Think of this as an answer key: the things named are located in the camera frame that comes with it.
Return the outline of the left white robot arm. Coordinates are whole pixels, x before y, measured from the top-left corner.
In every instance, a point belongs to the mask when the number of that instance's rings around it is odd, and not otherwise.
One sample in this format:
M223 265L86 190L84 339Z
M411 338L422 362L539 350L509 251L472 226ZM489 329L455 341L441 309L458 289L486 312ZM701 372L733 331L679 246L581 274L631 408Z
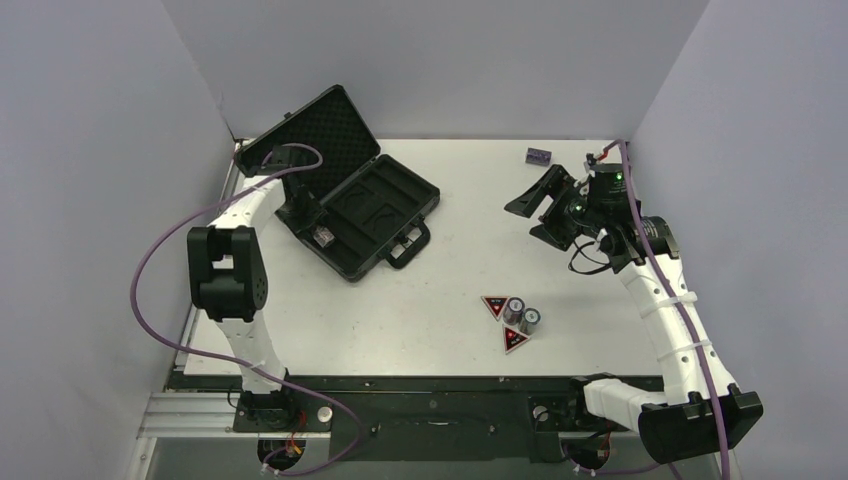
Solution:
M323 156L303 143L272 148L262 166L287 157L281 169L247 178L219 206L208 225L187 234L191 300L226 338L241 373L237 411L275 430L300 427L304 415L284 384L288 370L275 352L263 309L270 287L259 236L285 202L283 175L322 165Z

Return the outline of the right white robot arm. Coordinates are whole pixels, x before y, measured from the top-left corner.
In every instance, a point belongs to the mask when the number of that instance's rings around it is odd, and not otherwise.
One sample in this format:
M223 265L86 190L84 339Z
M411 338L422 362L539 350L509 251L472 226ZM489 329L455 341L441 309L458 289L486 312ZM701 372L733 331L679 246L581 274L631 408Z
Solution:
M585 236L629 292L660 367L663 389L650 392L608 373L577 377L564 400L578 427L610 421L639 435L648 455L668 464L734 449L760 420L762 401L742 391L713 347L687 286L677 242L664 219L645 217L621 164L595 165L578 180L558 164L505 211L529 218L547 210L531 236L582 251Z

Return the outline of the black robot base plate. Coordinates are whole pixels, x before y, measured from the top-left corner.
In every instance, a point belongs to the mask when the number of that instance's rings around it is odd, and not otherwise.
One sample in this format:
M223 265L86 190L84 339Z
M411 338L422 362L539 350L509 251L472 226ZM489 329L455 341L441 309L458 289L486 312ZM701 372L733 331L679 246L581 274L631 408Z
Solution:
M309 445L343 461L586 460L599 466L634 433L578 410L568 376L294 376L260 397L236 375L171 374L169 391L221 393L226 430L255 434L260 459L292 468Z

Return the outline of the poker chip stack back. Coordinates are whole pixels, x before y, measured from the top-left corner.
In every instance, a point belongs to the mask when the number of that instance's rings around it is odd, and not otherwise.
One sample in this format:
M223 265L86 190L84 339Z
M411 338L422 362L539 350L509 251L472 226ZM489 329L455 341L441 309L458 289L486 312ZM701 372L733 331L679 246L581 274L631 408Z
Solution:
M312 237L319 248L327 248L336 240L335 235L330 231L330 229L322 225L314 227Z

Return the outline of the poker chip stack front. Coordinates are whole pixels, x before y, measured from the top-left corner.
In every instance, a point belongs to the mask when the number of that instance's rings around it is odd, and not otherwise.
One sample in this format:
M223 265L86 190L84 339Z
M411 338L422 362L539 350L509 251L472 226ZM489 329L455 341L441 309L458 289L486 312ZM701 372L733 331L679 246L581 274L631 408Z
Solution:
M522 312L518 330L524 335L532 336L540 322L541 313L535 308L528 307Z

